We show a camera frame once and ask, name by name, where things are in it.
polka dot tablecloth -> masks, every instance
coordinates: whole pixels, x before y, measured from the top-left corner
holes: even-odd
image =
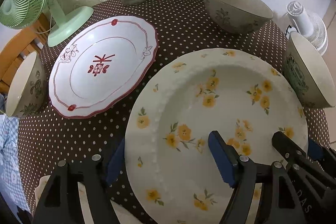
[[[254,54],[281,71],[286,38],[270,21],[251,34],[231,35],[221,30],[206,13],[203,0],[149,0],[137,6],[124,6],[120,0],[95,5],[88,22],[60,45],[41,51],[49,77],[54,62],[68,42],[84,28],[105,18],[130,15],[141,17],[155,26],[159,49],[154,64],[133,92],[104,113],[89,119],[61,117],[48,99],[42,110],[20,119],[18,155],[23,188],[28,205],[35,209],[34,189],[40,177],[50,175],[59,160],[81,160],[116,147],[125,135],[131,109],[143,87],[163,66],[188,52],[204,48],[235,48]],[[325,113],[304,109],[309,136],[329,147]],[[117,182],[108,190],[112,200],[122,205],[143,223],[154,223],[135,198],[125,166]]]

fan base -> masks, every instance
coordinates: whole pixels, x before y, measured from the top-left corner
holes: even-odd
[[[54,47],[76,32],[92,16],[93,8],[83,6],[66,15],[66,21],[55,25],[48,36],[48,46]]]

fan stand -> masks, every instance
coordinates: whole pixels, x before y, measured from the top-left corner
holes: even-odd
[[[56,22],[48,36],[49,47],[62,43],[83,26],[93,14],[93,8],[82,6],[65,15],[57,0],[49,0],[48,8]]]

yellow flower pattern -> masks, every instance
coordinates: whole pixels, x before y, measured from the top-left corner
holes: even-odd
[[[161,195],[156,189],[147,190],[147,196],[148,201],[154,201],[158,205],[164,206],[164,202],[161,200]]]
[[[142,167],[143,166],[143,162],[141,160],[141,157],[138,158],[138,167]]]
[[[190,141],[191,136],[191,129],[186,126],[186,124],[183,124],[181,126],[177,127],[177,132],[181,140],[183,141]]]
[[[260,100],[260,106],[264,109],[265,113],[269,113],[269,97],[263,96]]]
[[[175,69],[174,73],[178,73],[180,70],[183,70],[186,65],[187,65],[186,63],[177,62],[177,63],[173,64],[171,67],[173,69]]]
[[[274,75],[274,76],[280,76],[280,73],[278,73],[278,71],[274,68],[271,68],[271,73]]]
[[[239,155],[249,156],[252,152],[250,144],[246,139],[246,132],[253,132],[253,127],[248,120],[237,119],[235,137],[226,141],[227,145],[233,146]]]
[[[244,127],[246,128],[247,131],[250,131],[250,132],[253,131],[253,127],[251,126],[251,124],[248,120],[243,120],[243,123],[244,123]]]
[[[264,90],[264,92],[270,92],[272,91],[272,84],[269,80],[265,80],[263,83],[262,83],[262,88]]]
[[[216,89],[218,83],[219,83],[219,79],[217,77],[211,76],[206,83],[206,88],[208,90],[213,91]]]
[[[240,147],[240,143],[238,141],[236,141],[234,138],[230,138],[227,142],[227,145],[231,145],[234,148],[238,149]]]
[[[213,107],[216,103],[216,99],[213,95],[206,95],[203,97],[203,105],[205,107]]]
[[[218,84],[219,78],[216,77],[216,70],[213,69],[212,75],[208,78],[205,87],[202,84],[197,85],[196,98],[203,97],[203,106],[208,108],[214,107],[216,99],[219,97],[216,93]]]
[[[298,112],[299,112],[299,114],[300,114],[300,117],[302,118],[303,117],[303,109],[302,109],[302,107],[297,107],[297,110],[298,110]]]
[[[290,139],[294,137],[294,131],[292,127],[279,127],[279,130]]]
[[[265,92],[269,92],[272,90],[272,84],[269,80],[265,80],[262,83],[262,89]],[[255,102],[260,101],[260,106],[263,108],[265,113],[269,114],[269,97],[263,96],[261,97],[263,91],[259,88],[259,84],[256,84],[250,88],[250,90],[246,91],[247,94],[250,95],[250,98],[252,100],[252,105],[255,104]]]
[[[199,153],[203,153],[203,147],[205,146],[205,140],[203,140],[202,138],[197,140],[196,143],[196,149]]]
[[[228,50],[228,51],[224,52],[223,55],[227,55],[227,56],[235,57],[235,56],[236,56],[236,53],[235,53],[234,50]]]
[[[200,97],[203,95],[204,93],[204,88],[202,84],[197,85],[197,91],[198,93],[196,94],[196,97]]]
[[[213,195],[214,194],[209,194],[206,189],[204,190],[204,194],[201,194],[199,196],[194,193],[194,206],[202,211],[208,211],[210,205],[214,205],[215,203],[217,203],[213,199]]]
[[[159,91],[159,84],[155,85],[155,88],[153,89],[154,92],[158,92]]]
[[[138,117],[136,120],[136,125],[140,129],[144,129],[149,126],[150,120],[146,114],[145,109],[142,107],[140,112],[138,113]]]
[[[256,185],[253,192],[253,200],[260,199],[260,195],[261,195],[261,187]]]
[[[170,125],[170,132],[163,138],[166,140],[166,144],[179,152],[181,152],[178,148],[180,143],[187,149],[189,149],[188,144],[195,144],[197,148],[197,144],[194,143],[195,138],[191,139],[191,129],[186,124],[182,124],[181,126],[178,126],[178,124],[179,122]]]
[[[249,156],[251,154],[251,146],[250,144],[243,144],[241,146],[241,151],[244,155]]]

plate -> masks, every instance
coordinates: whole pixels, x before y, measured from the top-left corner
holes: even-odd
[[[127,175],[157,223],[221,220],[233,190],[223,182],[208,148],[212,130],[261,164],[283,162],[272,147],[279,130],[304,151],[308,148],[302,106],[271,65],[223,48],[183,55],[148,82],[126,129]],[[247,223],[254,222],[259,197],[256,185]]]
[[[89,118],[128,95],[154,62],[155,28],[133,16],[99,21],[76,35],[58,56],[49,96],[66,118]]]

